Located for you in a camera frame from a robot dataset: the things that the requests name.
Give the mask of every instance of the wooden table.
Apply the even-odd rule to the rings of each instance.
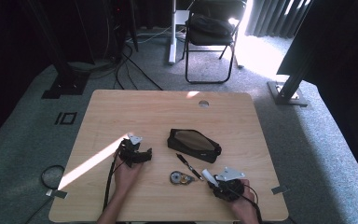
[[[259,197],[264,220],[284,220],[287,208],[271,189],[279,182],[250,95],[197,91],[95,91],[89,102],[56,198],[52,221],[95,221],[113,153],[127,133],[142,136],[140,151],[153,148],[119,221],[230,221],[224,201],[215,198],[206,181],[188,186],[171,184],[172,171],[191,172],[167,147],[171,128],[194,129],[222,147],[213,164],[183,154],[200,173],[221,173],[225,166],[245,172]]]

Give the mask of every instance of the black base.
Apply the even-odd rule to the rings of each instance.
[[[86,88],[90,73],[78,73],[74,71],[76,76],[73,83],[63,86],[60,83],[60,75],[56,77],[49,91],[45,91],[42,99],[59,99],[61,95],[81,95]]]
[[[301,107],[306,107],[308,105],[300,89],[296,91],[295,93],[296,97],[292,96],[292,98],[290,99],[282,98],[279,94],[279,90],[277,87],[283,85],[284,82],[276,82],[276,81],[268,82],[269,89],[271,90],[276,105],[299,105]]]

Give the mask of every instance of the human arm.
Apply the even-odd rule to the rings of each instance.
[[[143,166],[143,163],[136,163],[133,164],[132,167],[129,167],[127,164],[122,163],[123,161],[121,158],[117,157],[116,165],[118,168],[115,170],[115,192],[113,193],[110,202],[98,218],[98,224],[116,223],[121,207],[125,202],[131,187],[136,182]]]
[[[245,190],[242,194],[243,197],[255,202],[255,196],[250,191],[249,180],[242,179],[241,183],[245,185]],[[242,224],[258,224],[257,213],[255,208],[252,206],[250,202],[246,199],[240,197],[234,202],[228,203],[229,208],[234,213],[234,215],[240,220]]]

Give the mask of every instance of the chair backrest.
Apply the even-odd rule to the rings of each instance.
[[[246,2],[241,0],[195,0],[189,11],[190,15],[197,13],[221,21],[241,21],[245,8]]]

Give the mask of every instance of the pen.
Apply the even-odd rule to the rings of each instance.
[[[200,180],[203,181],[202,176],[201,176],[199,173],[197,173],[197,171],[194,170],[194,168],[193,168],[190,164],[188,164],[188,162],[185,160],[185,158],[184,158],[181,154],[177,154],[177,153],[176,153],[176,156],[179,158],[179,160],[180,160],[182,163],[184,163],[184,164],[188,167],[188,169],[189,169],[191,172],[193,172],[193,174],[194,174],[198,179],[200,179]]]

